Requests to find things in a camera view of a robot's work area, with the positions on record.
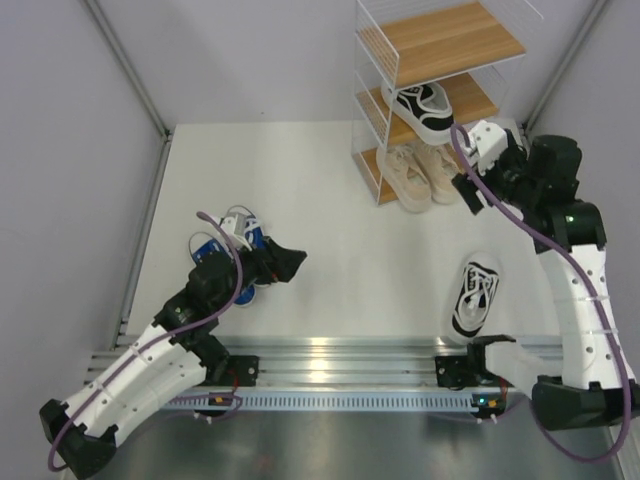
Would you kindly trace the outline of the beige lace sneaker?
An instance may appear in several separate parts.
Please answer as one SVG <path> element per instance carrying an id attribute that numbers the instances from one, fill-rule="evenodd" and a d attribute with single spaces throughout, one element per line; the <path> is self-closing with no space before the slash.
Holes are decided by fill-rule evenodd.
<path id="1" fill-rule="evenodd" d="M 460 171 L 448 150 L 442 145 L 432 146 L 423 142 L 414 143 L 413 150 L 421 171 L 430 183 L 433 200 L 443 205 L 456 203 L 459 193 L 452 180 Z"/>
<path id="2" fill-rule="evenodd" d="M 378 146 L 376 164 L 382 178 L 390 185 L 405 210 L 422 213 L 430 208 L 431 186 L 410 146 Z"/>

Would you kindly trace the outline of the black white sneaker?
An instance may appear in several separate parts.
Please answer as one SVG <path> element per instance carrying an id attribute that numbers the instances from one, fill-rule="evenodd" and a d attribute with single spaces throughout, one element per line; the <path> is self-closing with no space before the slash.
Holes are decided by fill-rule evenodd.
<path id="1" fill-rule="evenodd" d="M 487 252 L 475 252 L 466 261 L 448 324 L 457 344 L 470 343 L 481 331 L 497 295 L 501 277 L 499 260 Z"/>
<path id="2" fill-rule="evenodd" d="M 454 124 L 453 107 L 439 83 L 423 83 L 393 91 L 383 82 L 381 94 L 385 104 L 425 144 L 440 146 L 450 141 L 450 128 Z"/>

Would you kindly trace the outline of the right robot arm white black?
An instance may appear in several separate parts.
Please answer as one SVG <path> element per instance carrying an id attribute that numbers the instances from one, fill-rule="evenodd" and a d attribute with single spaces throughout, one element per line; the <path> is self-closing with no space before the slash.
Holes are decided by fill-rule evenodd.
<path id="1" fill-rule="evenodd" d="M 455 124 L 450 136 L 464 168 L 454 185 L 471 212 L 493 206 L 532 238 L 562 340 L 554 367 L 509 334 L 479 338 L 469 348 L 468 376 L 482 386 L 506 380 L 548 431 L 618 425 L 627 432 L 639 416 L 639 384 L 612 314 L 602 217 L 577 197 L 578 143 L 541 135 L 524 149 L 486 121 L 471 130 Z"/>

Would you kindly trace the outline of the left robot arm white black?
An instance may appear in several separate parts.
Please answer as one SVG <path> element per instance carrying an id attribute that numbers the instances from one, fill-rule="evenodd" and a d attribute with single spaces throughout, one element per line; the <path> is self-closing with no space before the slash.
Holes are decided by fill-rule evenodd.
<path id="1" fill-rule="evenodd" d="M 101 375 L 65 400 L 51 399 L 39 416 L 51 444 L 78 479 L 89 479 L 129 435 L 166 403 L 202 383 L 227 376 L 230 353 L 213 335 L 236 296 L 255 284 L 287 283 L 306 260 L 302 250 L 266 238 L 262 247 L 211 252 L 189 272 L 140 337 Z"/>

